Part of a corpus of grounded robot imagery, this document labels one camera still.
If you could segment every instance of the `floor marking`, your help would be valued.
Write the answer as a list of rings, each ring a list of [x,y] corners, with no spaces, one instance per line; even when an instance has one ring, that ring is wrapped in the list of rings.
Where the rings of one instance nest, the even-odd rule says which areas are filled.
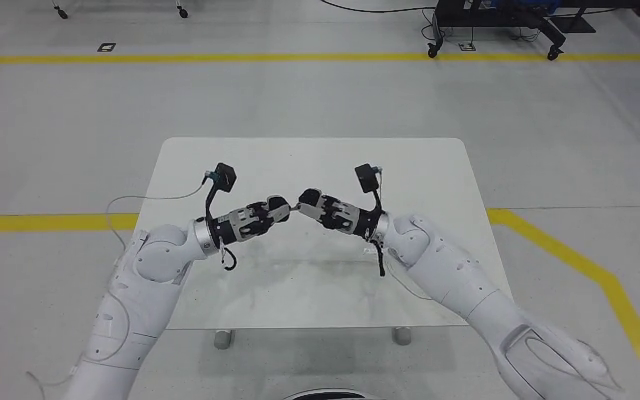
[[[118,230],[133,230],[138,214],[110,214]],[[0,233],[106,231],[104,214],[0,215]]]
[[[256,53],[0,55],[0,64],[260,63],[260,62],[549,62],[546,54]],[[554,62],[640,62],[640,54],[562,54]]]
[[[535,243],[549,254],[596,282],[609,300],[609,304],[616,317],[618,317],[622,329],[627,334],[636,356],[640,358],[640,316],[633,308],[633,304],[624,291],[624,287],[613,273],[541,231],[511,210],[488,209],[487,215],[492,225],[509,227],[525,239]]]
[[[640,358],[640,317],[618,278],[559,240],[507,209],[487,209],[489,222],[504,225],[596,282],[607,297],[636,355]],[[133,230],[138,214],[111,214],[113,226]],[[108,230],[104,214],[0,215],[0,233]]]

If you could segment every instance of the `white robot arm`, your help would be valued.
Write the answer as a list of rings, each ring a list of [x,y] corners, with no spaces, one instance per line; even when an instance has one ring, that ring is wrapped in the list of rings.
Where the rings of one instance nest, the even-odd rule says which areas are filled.
[[[224,245],[262,235],[289,218],[291,208],[279,196],[211,218],[215,191],[228,192],[235,174],[224,164],[210,174],[214,186],[207,198],[207,217],[190,221],[186,230],[163,225],[136,232],[116,261],[91,337],[63,399],[127,399],[140,366],[169,323],[193,261],[218,253]]]
[[[464,318],[489,346],[500,376],[525,400],[621,399],[606,363],[586,343],[520,309],[487,277],[478,260],[423,216],[393,218],[382,210],[375,168],[356,168],[376,208],[366,211],[308,189],[297,208],[325,228],[353,234],[382,248],[433,300]]]

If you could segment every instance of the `black wire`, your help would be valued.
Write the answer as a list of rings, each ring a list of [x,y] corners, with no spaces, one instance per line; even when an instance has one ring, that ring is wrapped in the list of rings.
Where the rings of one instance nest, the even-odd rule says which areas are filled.
[[[382,247],[378,244],[378,242],[371,242],[376,247],[376,252],[378,253],[378,268],[380,268],[380,276],[385,276],[386,273],[384,271],[384,264],[382,261]]]
[[[600,10],[600,11],[590,11],[590,12],[585,12],[582,15],[592,15],[592,14],[603,14],[603,13],[607,13],[607,12],[611,12],[611,11],[615,11],[615,10],[619,10],[619,8],[610,8],[608,10]],[[576,15],[578,15],[578,13],[575,14],[559,14],[559,15],[551,15],[550,17],[575,17]]]
[[[233,252],[227,249],[226,247],[224,248],[224,251],[229,253],[229,255],[231,255],[231,258],[233,259],[233,264],[230,267],[224,267],[224,269],[226,269],[227,271],[233,271],[235,267],[238,265],[238,259],[236,258],[236,255],[233,254]]]
[[[328,4],[330,6],[333,7],[337,7],[337,8],[341,8],[343,10],[347,10],[347,11],[355,11],[355,12],[363,12],[363,13],[369,13],[369,14],[388,14],[388,13],[395,13],[395,12],[405,12],[405,11],[416,11],[416,10],[435,10],[435,7],[412,7],[412,8],[398,8],[395,10],[361,10],[358,8],[350,8],[350,7],[345,7],[345,6],[341,6],[339,4],[334,4],[331,3],[327,0],[320,0],[321,2],[323,2],[324,4]]]

